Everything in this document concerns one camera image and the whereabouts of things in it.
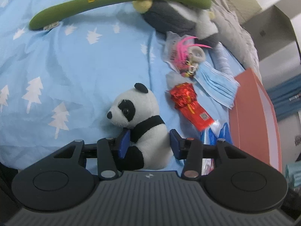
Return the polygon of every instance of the panda eye patch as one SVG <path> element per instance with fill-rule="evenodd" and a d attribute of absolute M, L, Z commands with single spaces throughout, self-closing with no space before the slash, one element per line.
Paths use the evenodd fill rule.
<path fill-rule="evenodd" d="M 131 121 L 134 118 L 136 109 L 132 101 L 124 99 L 120 102 L 118 108 L 121 110 L 122 114 L 127 118 L 128 121 Z"/>

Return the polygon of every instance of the yellow plush paw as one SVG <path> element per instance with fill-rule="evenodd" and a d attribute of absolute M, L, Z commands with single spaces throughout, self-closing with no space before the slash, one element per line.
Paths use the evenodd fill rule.
<path fill-rule="evenodd" d="M 209 18 L 210 18 L 210 20 L 213 20 L 213 19 L 215 19 L 215 14 L 214 14 L 214 12 L 212 12 L 212 11 L 209 11 L 209 12 L 208 12 L 208 14 L 209 14 Z"/>
<path fill-rule="evenodd" d="M 138 13 L 146 13 L 150 9 L 152 4 L 152 0 L 133 1 L 134 9 L 136 9 Z"/>

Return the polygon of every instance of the logo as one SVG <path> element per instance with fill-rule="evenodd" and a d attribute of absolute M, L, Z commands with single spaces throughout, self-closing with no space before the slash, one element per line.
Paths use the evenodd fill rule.
<path fill-rule="evenodd" d="M 147 175 L 145 175 L 147 178 L 149 178 L 149 179 L 151 179 L 154 175 L 153 174 L 151 174 L 151 173 L 149 173 L 149 174 L 147 174 Z"/>

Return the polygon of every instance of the barcode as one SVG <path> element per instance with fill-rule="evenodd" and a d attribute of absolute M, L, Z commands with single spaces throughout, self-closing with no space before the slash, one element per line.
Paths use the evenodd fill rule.
<path fill-rule="evenodd" d="M 200 117 L 201 117 L 204 121 L 206 121 L 206 120 L 209 119 L 209 116 L 206 114 L 206 112 L 201 113 L 201 114 L 200 114 Z"/>
<path fill-rule="evenodd" d="M 171 52 L 170 60 L 174 61 L 176 56 L 177 56 L 177 51 L 173 49 Z"/>

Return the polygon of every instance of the circular pad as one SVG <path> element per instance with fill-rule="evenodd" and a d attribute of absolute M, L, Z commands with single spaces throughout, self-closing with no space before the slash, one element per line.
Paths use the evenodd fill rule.
<path fill-rule="evenodd" d="M 94 178 L 88 170 L 68 160 L 37 163 L 17 174 L 11 188 L 18 201 L 37 211 L 60 211 L 87 199 L 94 188 Z"/>
<path fill-rule="evenodd" d="M 242 191 L 258 191 L 266 185 L 263 175 L 252 171 L 242 171 L 234 174 L 231 178 L 232 184 Z"/>
<path fill-rule="evenodd" d="M 278 208 L 287 193 L 284 176 L 255 158 L 221 164 L 208 174 L 205 188 L 223 207 L 246 213 Z"/>
<path fill-rule="evenodd" d="M 40 173 L 33 179 L 33 184 L 43 191 L 55 191 L 66 186 L 68 176 L 58 171 L 48 171 Z"/>

